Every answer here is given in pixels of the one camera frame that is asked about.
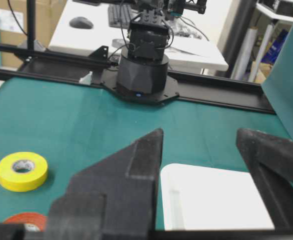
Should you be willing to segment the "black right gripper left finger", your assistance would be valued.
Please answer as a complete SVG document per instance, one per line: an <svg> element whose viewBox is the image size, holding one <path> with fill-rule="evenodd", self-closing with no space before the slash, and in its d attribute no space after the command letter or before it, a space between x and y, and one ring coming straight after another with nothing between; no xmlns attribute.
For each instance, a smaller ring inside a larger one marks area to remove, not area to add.
<svg viewBox="0 0 293 240"><path fill-rule="evenodd" d="M161 128L76 173L50 207L46 240L146 240L156 225Z"/></svg>

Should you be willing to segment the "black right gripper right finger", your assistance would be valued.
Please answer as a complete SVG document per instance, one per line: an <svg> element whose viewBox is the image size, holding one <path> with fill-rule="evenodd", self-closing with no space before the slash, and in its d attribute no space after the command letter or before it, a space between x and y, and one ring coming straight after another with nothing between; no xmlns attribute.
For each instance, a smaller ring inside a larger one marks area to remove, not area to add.
<svg viewBox="0 0 293 240"><path fill-rule="evenodd" d="M293 141L239 128L236 146L277 229L293 229Z"/></svg>

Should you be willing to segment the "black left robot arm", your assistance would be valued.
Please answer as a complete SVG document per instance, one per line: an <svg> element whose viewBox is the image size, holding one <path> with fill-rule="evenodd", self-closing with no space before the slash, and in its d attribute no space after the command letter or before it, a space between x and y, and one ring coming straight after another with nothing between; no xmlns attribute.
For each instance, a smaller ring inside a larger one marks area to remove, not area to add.
<svg viewBox="0 0 293 240"><path fill-rule="evenodd" d="M105 69L100 84L123 100L140 104L159 104L179 97L177 80L168 76L165 55L172 29L161 11L163 0L138 0L141 12L128 27L129 42L121 50L118 70Z"/></svg>

